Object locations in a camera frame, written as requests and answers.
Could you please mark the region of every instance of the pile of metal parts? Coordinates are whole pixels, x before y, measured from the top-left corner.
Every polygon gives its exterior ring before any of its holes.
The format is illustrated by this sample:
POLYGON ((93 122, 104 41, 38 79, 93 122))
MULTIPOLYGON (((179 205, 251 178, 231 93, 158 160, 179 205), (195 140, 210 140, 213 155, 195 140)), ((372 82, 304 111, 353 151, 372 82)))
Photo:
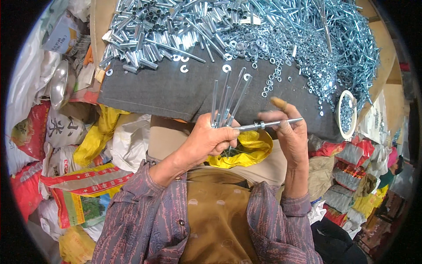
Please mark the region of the pile of metal parts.
POLYGON ((352 99, 348 95, 344 95, 340 105, 340 127, 343 133, 347 133, 352 128, 354 107, 352 99))
POLYGON ((357 8, 354 0, 118 0, 100 67, 118 58, 133 73, 155 70, 173 54, 204 63, 187 52, 199 43, 212 62, 210 48, 224 60, 250 61, 253 68, 259 59, 274 64, 263 97, 283 81, 283 65, 294 63, 308 78, 306 89, 318 96, 318 109, 326 101, 335 111, 333 94, 340 85, 352 92, 360 111, 370 102, 379 49, 357 8))

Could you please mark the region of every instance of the orange object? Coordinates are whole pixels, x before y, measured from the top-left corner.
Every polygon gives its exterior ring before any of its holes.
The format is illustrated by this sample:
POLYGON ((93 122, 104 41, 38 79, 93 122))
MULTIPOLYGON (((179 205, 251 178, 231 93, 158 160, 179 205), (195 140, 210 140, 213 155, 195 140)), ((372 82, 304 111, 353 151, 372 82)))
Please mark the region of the orange object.
POLYGON ((283 99, 273 96, 271 97, 271 103, 283 112, 286 110, 287 102, 283 99))
POLYGON ((93 63, 93 62, 94 62, 94 59, 92 58, 92 47, 90 45, 87 51, 87 54, 85 55, 84 66, 88 65, 88 63, 93 63))

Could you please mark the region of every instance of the shirt sleeve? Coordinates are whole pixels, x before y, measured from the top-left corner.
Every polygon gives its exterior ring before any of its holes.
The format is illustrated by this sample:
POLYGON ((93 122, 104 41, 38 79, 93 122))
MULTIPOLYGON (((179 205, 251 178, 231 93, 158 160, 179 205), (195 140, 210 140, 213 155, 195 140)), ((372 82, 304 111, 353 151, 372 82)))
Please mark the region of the shirt sleeve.
POLYGON ((308 263, 322 263, 321 256, 315 251, 308 213, 311 210, 309 194, 290 198, 281 196, 284 213, 286 242, 306 253, 308 263))
MULTIPOLYGON (((136 244, 133 234, 150 237, 158 210, 159 203, 156 201, 165 187, 153 181, 149 168, 149 163, 143 160, 138 171, 110 201, 92 263, 128 263, 129 255, 134 250, 132 246, 136 244)), ((147 242, 138 255, 142 260, 146 246, 147 242)))

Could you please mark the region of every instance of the white sack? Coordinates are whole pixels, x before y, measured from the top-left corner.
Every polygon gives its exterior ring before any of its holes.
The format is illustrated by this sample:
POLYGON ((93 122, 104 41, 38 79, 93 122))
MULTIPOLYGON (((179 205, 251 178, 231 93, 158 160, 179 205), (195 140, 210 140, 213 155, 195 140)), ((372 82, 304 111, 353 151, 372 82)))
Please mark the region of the white sack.
POLYGON ((124 171, 138 171, 148 150, 150 122, 149 114, 131 113, 120 116, 113 141, 107 142, 114 165, 124 171))

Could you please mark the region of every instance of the yellow plastic bag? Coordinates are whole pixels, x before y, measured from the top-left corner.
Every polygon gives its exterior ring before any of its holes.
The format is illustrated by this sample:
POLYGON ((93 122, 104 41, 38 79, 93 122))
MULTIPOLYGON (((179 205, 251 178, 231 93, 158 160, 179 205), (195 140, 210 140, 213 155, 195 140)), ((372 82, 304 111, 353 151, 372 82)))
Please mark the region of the yellow plastic bag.
POLYGON ((84 141, 73 154, 74 162, 82 167, 88 166, 104 149, 107 141, 113 138, 114 128, 120 114, 130 114, 130 112, 114 109, 103 104, 100 107, 100 118, 91 127, 84 141))
POLYGON ((240 133, 238 140, 250 154, 240 153, 233 157, 209 156, 206 160, 211 166, 230 169, 234 166, 247 167, 263 161, 273 149, 273 140, 264 130, 240 133))
POLYGON ((71 226, 59 237, 60 256, 71 264, 84 264, 92 260, 95 241, 80 226, 71 226))
POLYGON ((365 218, 368 218, 372 210, 374 208, 378 208, 384 199, 385 194, 387 193, 388 185, 385 187, 376 190, 376 194, 369 194, 366 197, 359 197, 356 199, 356 201, 353 204, 353 209, 356 211, 362 213, 365 218))

